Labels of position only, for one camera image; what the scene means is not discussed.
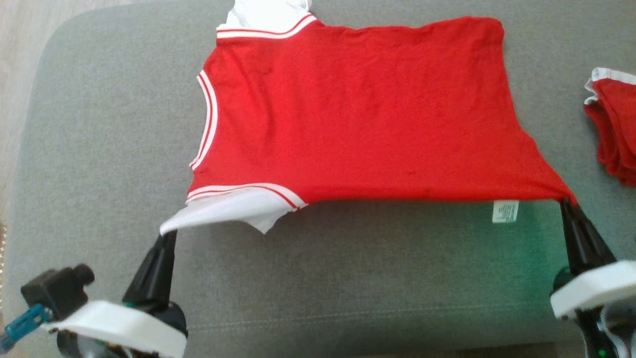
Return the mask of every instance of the folded shirt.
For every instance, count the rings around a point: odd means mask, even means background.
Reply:
[[[585,112],[599,135],[598,161],[624,185],[636,185],[636,76],[595,68],[585,88]]]

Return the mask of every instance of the gray fabric surface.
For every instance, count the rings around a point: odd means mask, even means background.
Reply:
[[[158,225],[180,209],[204,126],[195,77],[232,2],[157,3],[88,13],[43,54],[26,124],[4,276],[19,287],[79,262],[94,299],[121,298]],[[493,16],[522,126],[572,187],[619,258],[636,256],[636,190],[607,176],[582,109],[596,66],[636,72],[630,0],[316,0],[327,24],[422,25]],[[491,203],[322,203],[263,236],[227,223],[179,233],[173,300],[188,357],[304,357],[560,340],[572,324],[548,296],[566,264],[558,205],[522,203],[493,225]],[[55,355],[39,333],[29,357]]]

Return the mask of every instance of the care label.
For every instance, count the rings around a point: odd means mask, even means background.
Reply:
[[[492,207],[492,222],[494,224],[515,222],[518,211],[519,200],[495,200]]]

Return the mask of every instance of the basketball jersey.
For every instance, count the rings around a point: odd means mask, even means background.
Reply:
[[[239,0],[198,76],[207,103],[188,206],[163,231],[310,203],[574,196],[520,127],[504,29],[323,24],[303,0]]]

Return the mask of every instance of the blue connector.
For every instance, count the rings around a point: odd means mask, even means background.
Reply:
[[[51,322],[44,306],[36,304],[4,328],[0,336],[0,354],[9,352],[27,334],[35,331],[44,322]]]

